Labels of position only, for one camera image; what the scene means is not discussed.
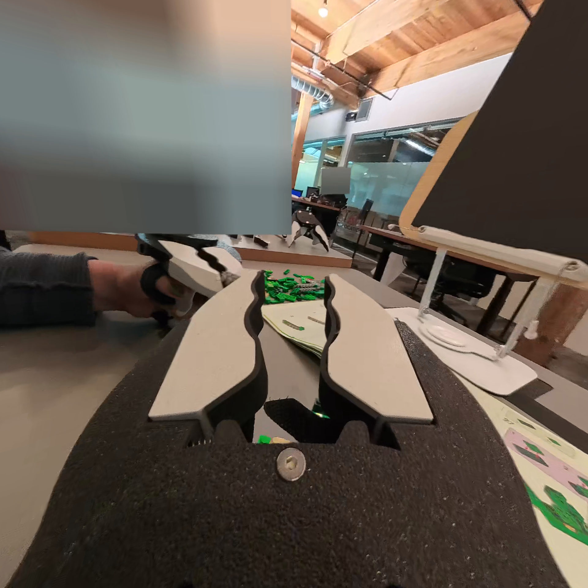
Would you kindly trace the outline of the pile of lego pieces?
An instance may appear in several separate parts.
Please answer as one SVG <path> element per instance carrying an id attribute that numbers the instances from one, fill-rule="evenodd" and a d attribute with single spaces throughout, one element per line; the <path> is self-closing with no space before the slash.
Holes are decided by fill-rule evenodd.
<path id="1" fill-rule="evenodd" d="M 325 296 L 325 282 L 312 275 L 300 275 L 290 269 L 275 273 L 264 270 L 265 305 L 313 302 Z"/>

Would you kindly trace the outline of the lego instruction booklet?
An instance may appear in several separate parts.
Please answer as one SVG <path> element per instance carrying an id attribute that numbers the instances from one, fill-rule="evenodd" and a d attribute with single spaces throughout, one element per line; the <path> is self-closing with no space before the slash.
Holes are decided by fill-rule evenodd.
<path id="1" fill-rule="evenodd" d="M 320 356 L 326 310 L 321 300 L 265 306 L 264 320 L 278 334 Z M 570 587 L 587 587 L 587 449 L 567 441 L 555 425 L 540 424 L 515 408 L 514 394 L 500 398 L 453 372 L 476 398 L 513 458 L 539 528 Z"/>

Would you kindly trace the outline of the silver air duct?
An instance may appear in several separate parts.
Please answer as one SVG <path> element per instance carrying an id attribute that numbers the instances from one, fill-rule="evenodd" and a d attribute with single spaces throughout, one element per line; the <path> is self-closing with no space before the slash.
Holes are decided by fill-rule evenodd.
<path id="1" fill-rule="evenodd" d="M 291 87 L 314 100 L 311 114 L 322 114 L 334 106 L 334 96 L 330 92 L 300 77 L 291 76 Z"/>

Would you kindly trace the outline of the black board wooden frame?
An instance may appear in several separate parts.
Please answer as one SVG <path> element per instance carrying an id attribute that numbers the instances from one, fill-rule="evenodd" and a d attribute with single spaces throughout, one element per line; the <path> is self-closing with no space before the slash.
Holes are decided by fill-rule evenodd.
<path id="1" fill-rule="evenodd" d="M 545 1 L 443 140 L 402 233 L 587 289 L 587 1 Z"/>

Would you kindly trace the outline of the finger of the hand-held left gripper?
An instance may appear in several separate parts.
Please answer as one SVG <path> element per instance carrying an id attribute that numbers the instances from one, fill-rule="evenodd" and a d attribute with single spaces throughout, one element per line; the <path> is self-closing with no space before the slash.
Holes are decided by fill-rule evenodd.
<path id="1" fill-rule="evenodd" d="M 213 296 L 242 273 L 242 261 L 226 246 L 195 247 L 179 242 L 162 242 L 170 256 L 166 262 L 167 275 L 188 289 Z"/>
<path id="2" fill-rule="evenodd" d="M 241 262 L 225 246 L 219 247 L 218 243 L 197 243 L 196 251 L 198 277 L 219 277 L 225 270 L 241 273 Z"/>

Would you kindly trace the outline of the white board stand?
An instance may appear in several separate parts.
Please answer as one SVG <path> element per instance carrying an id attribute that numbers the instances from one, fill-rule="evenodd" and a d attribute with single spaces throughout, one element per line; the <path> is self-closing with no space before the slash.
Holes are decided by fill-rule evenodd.
<path id="1" fill-rule="evenodd" d="M 550 298 L 556 283 L 587 284 L 587 264 L 577 255 L 562 256 L 511 247 L 430 226 L 421 226 L 416 231 L 417 240 L 434 244 L 436 257 L 419 308 L 399 307 L 387 311 L 396 325 L 404 323 L 451 371 L 483 391 L 497 396 L 509 396 L 537 379 L 532 368 L 509 353 L 521 336 L 527 339 L 537 337 L 540 311 Z M 524 273 L 539 278 L 505 344 L 492 346 L 482 342 L 430 313 L 432 293 L 442 263 L 448 254 L 457 252 L 467 254 L 477 261 L 518 266 Z"/>

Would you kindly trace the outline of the person's left forearm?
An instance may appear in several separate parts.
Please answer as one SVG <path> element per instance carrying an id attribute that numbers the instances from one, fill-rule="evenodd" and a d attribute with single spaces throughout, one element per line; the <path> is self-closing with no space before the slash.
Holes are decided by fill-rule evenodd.
<path id="1" fill-rule="evenodd" d="M 94 326 L 97 312 L 88 267 L 75 255 L 1 249 L 1 327 Z"/>

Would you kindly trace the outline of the person's left hand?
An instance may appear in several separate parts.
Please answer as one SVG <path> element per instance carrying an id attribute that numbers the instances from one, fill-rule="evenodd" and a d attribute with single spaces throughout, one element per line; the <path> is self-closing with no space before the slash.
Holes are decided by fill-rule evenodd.
<path id="1" fill-rule="evenodd" d="M 141 277 L 152 265 L 154 262 L 132 266 L 89 260 L 94 310 L 126 312 L 135 318 L 150 318 L 155 312 L 168 310 L 149 298 L 141 287 Z"/>

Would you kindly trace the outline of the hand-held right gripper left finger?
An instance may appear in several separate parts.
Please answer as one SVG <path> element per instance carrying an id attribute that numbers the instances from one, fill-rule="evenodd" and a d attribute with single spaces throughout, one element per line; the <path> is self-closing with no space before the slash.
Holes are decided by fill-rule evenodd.
<path id="1" fill-rule="evenodd" d="M 268 397 L 263 329 L 265 274 L 245 269 L 189 320 L 148 413 L 152 422 L 195 421 L 211 438 L 225 420 L 248 441 Z"/>

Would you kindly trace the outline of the idle gripper device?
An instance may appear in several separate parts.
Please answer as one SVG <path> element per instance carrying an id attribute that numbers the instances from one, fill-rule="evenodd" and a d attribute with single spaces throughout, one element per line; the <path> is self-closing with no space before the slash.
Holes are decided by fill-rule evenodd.
<path id="1" fill-rule="evenodd" d="M 330 251 L 329 237 L 324 227 L 313 213 L 307 210 L 297 210 L 293 214 L 290 234 L 285 237 L 286 246 L 291 247 L 302 236 L 303 231 L 306 236 L 312 237 L 313 245 L 320 244 L 327 252 Z"/>

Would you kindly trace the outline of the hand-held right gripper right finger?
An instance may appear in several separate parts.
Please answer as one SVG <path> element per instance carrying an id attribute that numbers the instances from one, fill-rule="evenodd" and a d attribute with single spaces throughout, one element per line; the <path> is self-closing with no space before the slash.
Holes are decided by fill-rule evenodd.
<path id="1" fill-rule="evenodd" d="M 394 426 L 434 415 L 393 317 L 339 275 L 325 279 L 319 401 L 342 426 L 363 422 L 372 443 L 397 443 Z"/>

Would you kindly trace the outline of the grey desk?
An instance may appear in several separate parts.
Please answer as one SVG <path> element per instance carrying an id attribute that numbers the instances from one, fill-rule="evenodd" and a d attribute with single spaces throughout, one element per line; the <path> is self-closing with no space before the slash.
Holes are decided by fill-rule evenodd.
<path id="1" fill-rule="evenodd" d="M 1 331 L 1 587 L 6 587 L 38 531 L 55 483 L 78 437 L 108 394 L 134 368 L 163 366 L 155 323 L 107 312 L 95 327 Z M 318 392 L 319 363 L 269 327 L 261 333 L 270 399 L 305 405 Z M 587 587 L 587 547 L 548 529 L 571 587 Z"/>

